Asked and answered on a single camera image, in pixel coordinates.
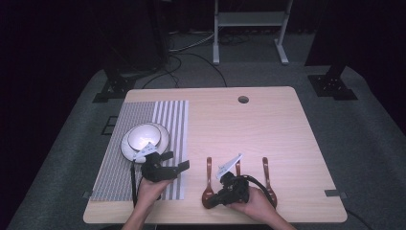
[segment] striped mat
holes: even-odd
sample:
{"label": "striped mat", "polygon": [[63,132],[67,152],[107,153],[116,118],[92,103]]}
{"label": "striped mat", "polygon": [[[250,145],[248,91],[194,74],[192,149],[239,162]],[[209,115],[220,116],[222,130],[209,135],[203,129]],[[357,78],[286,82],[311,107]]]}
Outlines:
{"label": "striped mat", "polygon": [[[173,151],[173,158],[163,162],[163,166],[177,166],[188,160],[186,139],[188,131],[188,101],[123,103],[116,126],[101,164],[99,176],[90,200],[129,201],[131,196],[131,162],[121,152],[121,142],[133,127],[143,123],[156,123],[169,132],[167,151]],[[137,184],[141,179],[141,164],[136,164]],[[162,199],[184,199],[185,174],[170,184]]]}

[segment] tabletop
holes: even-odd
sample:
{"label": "tabletop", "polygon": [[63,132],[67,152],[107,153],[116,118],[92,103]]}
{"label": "tabletop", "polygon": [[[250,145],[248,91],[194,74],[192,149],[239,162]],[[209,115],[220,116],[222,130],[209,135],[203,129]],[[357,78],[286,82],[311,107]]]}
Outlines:
{"label": "tabletop", "polygon": [[[270,181],[278,197],[277,211],[289,222],[343,222],[347,219],[299,98],[292,87],[239,87],[130,90],[124,103],[188,101],[187,152],[190,168],[185,198],[158,200],[146,223],[250,224],[243,214],[222,205],[205,209],[206,159],[217,166],[243,154],[241,174],[265,183],[262,157],[269,162]],[[132,201],[89,201],[87,223],[124,223]]]}

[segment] brown spoon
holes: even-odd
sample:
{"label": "brown spoon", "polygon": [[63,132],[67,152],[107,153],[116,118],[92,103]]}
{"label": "brown spoon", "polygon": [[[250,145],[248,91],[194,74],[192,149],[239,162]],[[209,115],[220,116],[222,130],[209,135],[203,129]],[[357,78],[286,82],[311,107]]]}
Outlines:
{"label": "brown spoon", "polygon": [[207,158],[207,187],[202,195],[202,203],[205,208],[207,208],[207,209],[213,208],[208,202],[208,199],[210,197],[212,197],[213,195],[214,195],[214,192],[212,189],[212,157],[208,157]]}
{"label": "brown spoon", "polygon": [[237,172],[237,175],[241,175],[241,166],[240,166],[239,161],[236,162],[236,172]]}
{"label": "brown spoon", "polygon": [[263,164],[263,171],[265,172],[265,179],[266,179],[266,190],[268,191],[269,195],[271,195],[272,201],[274,201],[275,207],[278,205],[278,199],[275,192],[271,188],[271,181],[269,179],[269,168],[268,168],[268,158],[262,158]]}

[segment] gray stripe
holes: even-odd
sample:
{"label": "gray stripe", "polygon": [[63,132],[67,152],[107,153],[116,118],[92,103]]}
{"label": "gray stripe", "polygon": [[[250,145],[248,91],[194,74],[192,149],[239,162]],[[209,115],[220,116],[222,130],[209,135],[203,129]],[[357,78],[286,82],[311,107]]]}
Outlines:
{"label": "gray stripe", "polygon": [[[150,102],[150,103],[123,103],[119,119],[114,128],[110,143],[107,146],[106,154],[101,164],[99,178],[95,183],[95,188],[91,200],[124,200],[129,201],[131,197],[130,165],[121,153],[121,142],[124,135],[133,127],[146,122],[153,122],[163,125],[169,130],[171,138],[167,150],[174,151],[174,157],[168,161],[167,166],[177,165],[186,159],[186,152],[183,145],[185,123],[185,106],[180,111],[179,104],[185,102]],[[136,180],[141,179],[141,165],[136,166]],[[182,198],[181,182],[183,176],[179,176],[176,187],[171,185],[163,199]]]}

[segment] gray floor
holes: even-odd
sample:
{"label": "gray floor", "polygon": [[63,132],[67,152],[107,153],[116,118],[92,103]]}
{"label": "gray floor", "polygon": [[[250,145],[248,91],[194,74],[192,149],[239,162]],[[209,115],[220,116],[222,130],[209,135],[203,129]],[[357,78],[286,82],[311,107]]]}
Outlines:
{"label": "gray floor", "polygon": [[[283,42],[290,64],[282,66],[273,45],[274,35],[252,35],[236,46],[220,46],[220,65],[229,87],[289,85],[296,89],[304,112],[325,157],[328,169],[349,210],[373,229],[406,229],[406,137],[371,93],[364,79],[347,68],[342,79],[358,101],[318,98],[307,75],[324,74],[326,67],[304,67],[312,34],[288,34]],[[195,35],[174,35],[172,45],[198,40]],[[212,46],[184,53],[212,60]],[[223,79],[200,57],[177,56],[182,66],[173,73],[179,87],[223,87]],[[172,57],[167,70],[178,60]],[[141,88],[154,76],[138,80]],[[101,229],[108,225],[82,220],[109,136],[101,135],[109,116],[118,115],[123,100],[92,103],[106,76],[96,73],[83,90],[65,126],[9,229]],[[173,88],[169,75],[146,88]],[[367,229],[349,215],[339,224],[295,224],[298,229]]]}

